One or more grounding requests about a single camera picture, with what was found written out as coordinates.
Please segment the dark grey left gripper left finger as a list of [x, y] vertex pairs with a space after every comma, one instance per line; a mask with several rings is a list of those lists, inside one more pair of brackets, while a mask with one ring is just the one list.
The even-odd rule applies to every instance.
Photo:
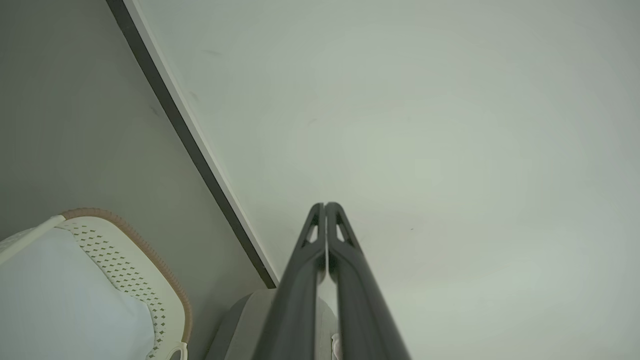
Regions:
[[318, 285], [326, 275], [326, 212], [314, 204], [270, 306], [254, 360], [313, 360]]

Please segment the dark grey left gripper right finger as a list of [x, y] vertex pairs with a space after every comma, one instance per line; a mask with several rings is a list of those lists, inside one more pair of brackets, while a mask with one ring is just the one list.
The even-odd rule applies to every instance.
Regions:
[[409, 351], [344, 208], [330, 202], [325, 212], [343, 360], [409, 360]]

